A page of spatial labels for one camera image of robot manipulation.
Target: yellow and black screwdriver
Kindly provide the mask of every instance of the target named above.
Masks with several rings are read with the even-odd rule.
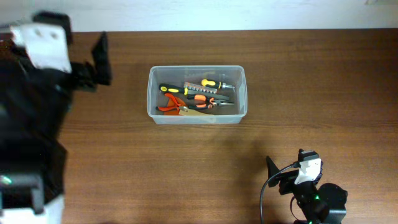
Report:
[[[219,82],[216,80],[209,80],[209,79],[204,79],[201,81],[201,85],[207,86],[207,87],[212,87],[212,88],[219,88],[219,89],[234,89],[235,87],[228,85],[223,82]]]
[[[159,90],[162,92],[165,92],[165,93],[182,93],[184,95],[200,94],[200,95],[213,97],[214,99],[229,100],[228,96],[218,95],[218,94],[214,94],[214,93],[205,93],[205,92],[196,91],[196,90],[189,90],[188,88],[182,88],[182,87],[178,87],[175,85],[169,85],[169,84],[164,84],[164,83],[159,85]]]

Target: white background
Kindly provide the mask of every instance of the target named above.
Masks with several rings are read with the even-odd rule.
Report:
[[[1,0],[0,24],[39,9],[74,31],[398,27],[398,0]]]

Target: orange and black pliers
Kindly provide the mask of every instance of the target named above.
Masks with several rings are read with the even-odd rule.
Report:
[[[171,110],[177,110],[180,111],[181,108],[183,108],[183,105],[181,103],[178,103],[177,99],[171,94],[171,93],[165,93],[165,96],[170,98],[174,102],[174,106],[169,106],[169,107],[156,107],[157,110],[160,111],[171,111]]]
[[[200,101],[205,101],[205,104],[202,105],[195,105],[195,106],[188,106],[189,109],[193,110],[204,110],[204,109],[210,109],[215,106],[221,106],[221,105],[234,105],[233,101],[229,100],[215,100],[213,97],[205,96],[205,95],[189,95],[187,96],[188,100],[200,100]]]

